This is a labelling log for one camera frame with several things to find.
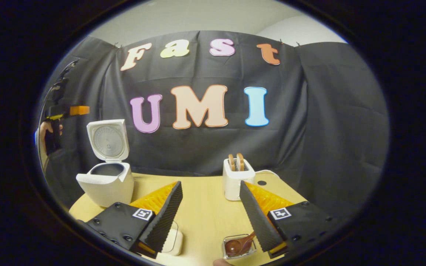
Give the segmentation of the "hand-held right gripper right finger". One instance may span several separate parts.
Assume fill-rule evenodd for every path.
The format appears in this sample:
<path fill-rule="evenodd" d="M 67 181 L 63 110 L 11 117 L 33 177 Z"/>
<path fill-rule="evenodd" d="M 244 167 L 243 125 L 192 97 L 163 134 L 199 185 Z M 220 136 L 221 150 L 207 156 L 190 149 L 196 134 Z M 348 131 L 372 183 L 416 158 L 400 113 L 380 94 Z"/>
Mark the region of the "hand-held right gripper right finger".
<path fill-rule="evenodd" d="M 306 252 L 339 222 L 311 202 L 294 204 L 245 181 L 240 183 L 239 196 L 262 251 L 271 259 Z"/>

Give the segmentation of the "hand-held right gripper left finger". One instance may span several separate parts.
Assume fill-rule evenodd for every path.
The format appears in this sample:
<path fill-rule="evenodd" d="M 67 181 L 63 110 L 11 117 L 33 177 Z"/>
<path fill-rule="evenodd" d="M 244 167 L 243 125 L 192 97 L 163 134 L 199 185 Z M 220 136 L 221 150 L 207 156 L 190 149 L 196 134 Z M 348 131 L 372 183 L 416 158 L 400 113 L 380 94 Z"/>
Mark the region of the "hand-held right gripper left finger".
<path fill-rule="evenodd" d="M 115 202 L 85 223 L 91 232 L 137 254 L 155 259 L 162 251 L 183 199 L 180 181 L 131 204 Z"/>

